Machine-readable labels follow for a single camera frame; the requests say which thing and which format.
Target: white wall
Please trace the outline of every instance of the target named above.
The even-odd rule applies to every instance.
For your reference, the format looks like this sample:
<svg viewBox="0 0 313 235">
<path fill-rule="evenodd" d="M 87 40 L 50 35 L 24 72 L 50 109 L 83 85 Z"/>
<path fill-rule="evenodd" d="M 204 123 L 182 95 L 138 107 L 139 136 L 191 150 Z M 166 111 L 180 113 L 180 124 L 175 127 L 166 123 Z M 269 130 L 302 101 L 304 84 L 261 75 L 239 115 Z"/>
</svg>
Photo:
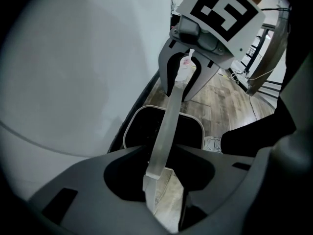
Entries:
<svg viewBox="0 0 313 235">
<path fill-rule="evenodd" d="M 20 196 L 107 152 L 158 69 L 169 25 L 170 0 L 29 4 L 0 56 L 1 160 Z"/>
</svg>

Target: wooden floor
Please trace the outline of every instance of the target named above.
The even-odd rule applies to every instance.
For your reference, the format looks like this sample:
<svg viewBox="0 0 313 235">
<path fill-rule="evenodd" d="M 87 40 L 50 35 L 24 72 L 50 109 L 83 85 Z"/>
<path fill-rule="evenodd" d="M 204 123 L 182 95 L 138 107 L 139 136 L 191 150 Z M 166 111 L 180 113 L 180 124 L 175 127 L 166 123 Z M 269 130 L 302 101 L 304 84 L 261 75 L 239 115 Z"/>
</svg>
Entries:
<svg viewBox="0 0 313 235">
<path fill-rule="evenodd" d="M 261 97 L 250 97 L 235 81 L 218 73 L 188 102 L 181 104 L 180 112 L 196 117 L 204 127 L 204 136 L 221 137 L 229 130 L 250 124 L 273 114 L 274 108 Z M 152 89 L 145 105 L 166 108 L 168 97 L 163 92 L 160 79 Z"/>
<path fill-rule="evenodd" d="M 220 74 L 229 76 L 224 70 Z M 205 136 L 221 137 L 223 133 L 274 112 L 274 108 L 261 97 L 249 96 L 235 81 L 216 74 L 192 100 L 182 103 L 180 111 L 199 119 Z M 160 80 L 152 89 L 145 105 L 166 108 L 168 97 L 164 94 Z M 175 173 L 165 169 L 157 183 L 155 218 L 170 232 L 178 232 L 182 205 L 183 187 Z"/>
</svg>

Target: white shoe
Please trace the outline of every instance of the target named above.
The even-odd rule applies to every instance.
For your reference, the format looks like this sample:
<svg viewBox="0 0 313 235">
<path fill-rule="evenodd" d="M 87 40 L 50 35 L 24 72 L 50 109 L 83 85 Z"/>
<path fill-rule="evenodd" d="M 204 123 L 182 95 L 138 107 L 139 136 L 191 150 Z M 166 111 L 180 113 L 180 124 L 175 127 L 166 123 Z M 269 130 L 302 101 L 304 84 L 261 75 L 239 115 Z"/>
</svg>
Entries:
<svg viewBox="0 0 313 235">
<path fill-rule="evenodd" d="M 221 138 L 205 137 L 203 149 L 206 151 L 222 153 Z"/>
</svg>

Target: trash bin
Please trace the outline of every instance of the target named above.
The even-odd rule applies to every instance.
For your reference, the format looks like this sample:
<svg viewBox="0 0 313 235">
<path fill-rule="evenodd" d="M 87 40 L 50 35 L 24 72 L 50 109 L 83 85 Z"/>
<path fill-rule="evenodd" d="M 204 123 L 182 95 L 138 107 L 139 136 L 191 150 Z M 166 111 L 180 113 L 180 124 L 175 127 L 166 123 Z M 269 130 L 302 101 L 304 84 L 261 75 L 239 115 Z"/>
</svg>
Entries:
<svg viewBox="0 0 313 235">
<path fill-rule="evenodd" d="M 160 129 L 164 108 L 147 105 L 141 107 L 129 123 L 124 137 L 125 148 L 146 145 L 153 148 Z M 204 129 L 201 122 L 193 116 L 180 113 L 173 144 L 183 144 L 189 147 L 202 149 Z"/>
</svg>

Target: white cloth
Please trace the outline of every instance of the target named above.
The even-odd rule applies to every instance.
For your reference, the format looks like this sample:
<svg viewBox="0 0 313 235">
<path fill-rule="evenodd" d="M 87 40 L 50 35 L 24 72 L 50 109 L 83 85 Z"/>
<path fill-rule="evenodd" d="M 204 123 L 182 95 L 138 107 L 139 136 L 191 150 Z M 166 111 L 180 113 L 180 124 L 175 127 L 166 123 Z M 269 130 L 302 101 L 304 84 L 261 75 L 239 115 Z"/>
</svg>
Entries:
<svg viewBox="0 0 313 235">
<path fill-rule="evenodd" d="M 180 6 L 183 0 L 171 0 L 171 8 L 172 8 L 172 14 L 180 16 L 180 13 L 178 13 L 176 10 Z"/>
</svg>

